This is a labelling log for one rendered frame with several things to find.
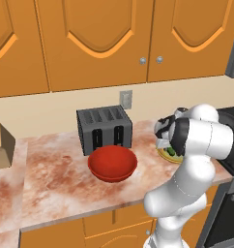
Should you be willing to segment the black oven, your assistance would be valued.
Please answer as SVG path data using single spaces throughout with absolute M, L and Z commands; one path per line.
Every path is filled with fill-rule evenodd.
M 234 193 L 220 184 L 195 248 L 234 248 Z

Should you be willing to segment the orange wall cupboard door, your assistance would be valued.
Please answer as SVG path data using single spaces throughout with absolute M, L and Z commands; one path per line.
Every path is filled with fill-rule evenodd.
M 0 97 L 47 91 L 35 1 L 0 0 Z
M 154 0 L 36 0 L 50 90 L 144 82 L 153 5 Z
M 148 79 L 221 76 L 233 43 L 234 0 L 156 0 Z

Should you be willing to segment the tan knife block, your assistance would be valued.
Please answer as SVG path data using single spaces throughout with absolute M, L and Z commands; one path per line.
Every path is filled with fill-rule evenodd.
M 9 168 L 12 165 L 15 151 L 15 138 L 0 123 L 0 169 Z

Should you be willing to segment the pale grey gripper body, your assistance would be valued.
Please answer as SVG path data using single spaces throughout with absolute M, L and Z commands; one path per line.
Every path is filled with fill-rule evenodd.
M 170 142 L 168 139 L 156 139 L 156 148 L 164 149 L 170 147 Z

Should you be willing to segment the dark grey toaster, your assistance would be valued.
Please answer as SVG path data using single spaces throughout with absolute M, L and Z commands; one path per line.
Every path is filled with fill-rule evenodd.
M 132 147 L 132 121 L 122 106 L 78 109 L 76 119 L 84 156 L 105 145 Z

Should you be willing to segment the red bowl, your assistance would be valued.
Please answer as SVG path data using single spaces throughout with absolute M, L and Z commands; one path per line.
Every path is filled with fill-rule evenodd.
M 88 158 L 88 168 L 101 181 L 126 180 L 137 167 L 135 154 L 126 147 L 107 145 L 96 149 Z

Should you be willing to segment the grey wall socket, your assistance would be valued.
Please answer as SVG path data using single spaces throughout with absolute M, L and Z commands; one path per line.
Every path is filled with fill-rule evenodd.
M 120 105 L 123 109 L 131 109 L 132 108 L 132 91 L 121 91 L 120 92 Z

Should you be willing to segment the orange drawer front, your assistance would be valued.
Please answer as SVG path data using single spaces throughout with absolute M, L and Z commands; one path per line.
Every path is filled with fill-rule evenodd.
M 83 219 L 86 236 L 108 233 L 128 226 L 150 221 L 142 203 L 96 213 Z

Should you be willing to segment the yellow plate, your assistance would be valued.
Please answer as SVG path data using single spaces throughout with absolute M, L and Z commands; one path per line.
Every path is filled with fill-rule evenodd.
M 183 162 L 183 157 L 182 156 L 178 156 L 175 152 L 174 156 L 170 156 L 167 151 L 166 148 L 164 149 L 157 149 L 158 153 L 162 156 L 163 159 L 165 159 L 168 162 L 171 163 L 175 163 L 175 164 L 181 164 Z

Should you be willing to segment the orange base cupboard door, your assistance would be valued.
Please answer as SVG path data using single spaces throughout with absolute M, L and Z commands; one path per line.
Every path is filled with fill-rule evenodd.
M 187 242 L 190 248 L 195 248 L 198 238 L 202 232 L 209 211 L 212 206 L 213 199 L 218 190 L 218 185 L 212 186 L 207 192 L 207 205 L 206 207 L 194 214 L 184 225 L 182 229 L 182 238 Z
M 82 221 L 72 220 L 21 232 L 19 248 L 85 248 Z
M 151 232 L 153 221 L 146 221 L 85 238 L 85 248 L 143 248 L 144 242 Z

